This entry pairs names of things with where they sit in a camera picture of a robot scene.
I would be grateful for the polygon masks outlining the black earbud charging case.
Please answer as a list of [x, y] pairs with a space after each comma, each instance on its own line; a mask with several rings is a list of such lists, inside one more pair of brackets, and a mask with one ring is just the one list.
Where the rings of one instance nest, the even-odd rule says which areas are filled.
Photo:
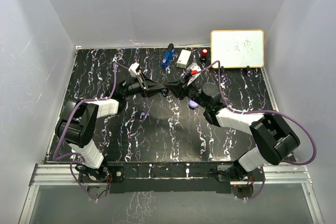
[[162, 95], [163, 95], [164, 97], [167, 97], [168, 94], [169, 94], [169, 89], [164, 88], [164, 89], [161, 91], [161, 93], [162, 93]]

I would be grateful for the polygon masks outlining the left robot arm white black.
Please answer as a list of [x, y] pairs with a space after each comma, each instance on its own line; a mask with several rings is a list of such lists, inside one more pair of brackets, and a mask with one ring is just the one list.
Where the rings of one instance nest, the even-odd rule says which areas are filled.
[[69, 100], [55, 128], [55, 135], [59, 139], [58, 146], [66, 142], [72, 149], [70, 155], [81, 158], [76, 169], [98, 182], [104, 181], [108, 177], [108, 168], [103, 154], [92, 139], [97, 119], [121, 113], [126, 106], [125, 99], [129, 96], [140, 94], [149, 98], [163, 90], [163, 85], [137, 70], [131, 74], [129, 81], [114, 82], [107, 97]]

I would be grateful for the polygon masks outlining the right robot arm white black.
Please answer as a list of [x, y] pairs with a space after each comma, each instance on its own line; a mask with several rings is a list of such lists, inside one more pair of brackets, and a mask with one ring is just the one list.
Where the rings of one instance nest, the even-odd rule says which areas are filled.
[[165, 89], [178, 98], [185, 97], [204, 108], [207, 122], [218, 127], [235, 129], [253, 137], [256, 147], [243, 154], [221, 172], [231, 179], [247, 180], [253, 170], [265, 165], [278, 165], [300, 145], [288, 123], [275, 113], [238, 114], [223, 102], [218, 85], [207, 82], [202, 87], [182, 79], [169, 82]]

